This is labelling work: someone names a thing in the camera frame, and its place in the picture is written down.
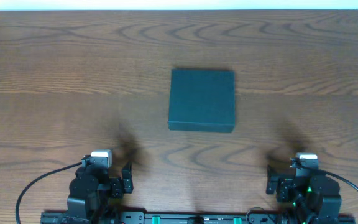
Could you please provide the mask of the black gift box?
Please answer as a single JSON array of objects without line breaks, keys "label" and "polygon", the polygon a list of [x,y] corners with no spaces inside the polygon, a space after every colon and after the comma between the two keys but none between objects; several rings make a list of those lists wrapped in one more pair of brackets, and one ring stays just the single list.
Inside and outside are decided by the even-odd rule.
[{"label": "black gift box", "polygon": [[236,123],[235,107],[233,71],[171,71],[169,130],[230,133]]}]

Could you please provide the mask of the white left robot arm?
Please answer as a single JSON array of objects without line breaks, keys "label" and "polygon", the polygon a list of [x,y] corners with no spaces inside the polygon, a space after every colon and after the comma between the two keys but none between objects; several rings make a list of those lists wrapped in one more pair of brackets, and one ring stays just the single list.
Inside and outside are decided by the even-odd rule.
[{"label": "white left robot arm", "polygon": [[71,181],[64,223],[117,223],[112,201],[133,192],[132,162],[127,162],[117,177],[109,176],[111,156],[87,155],[81,160]]}]

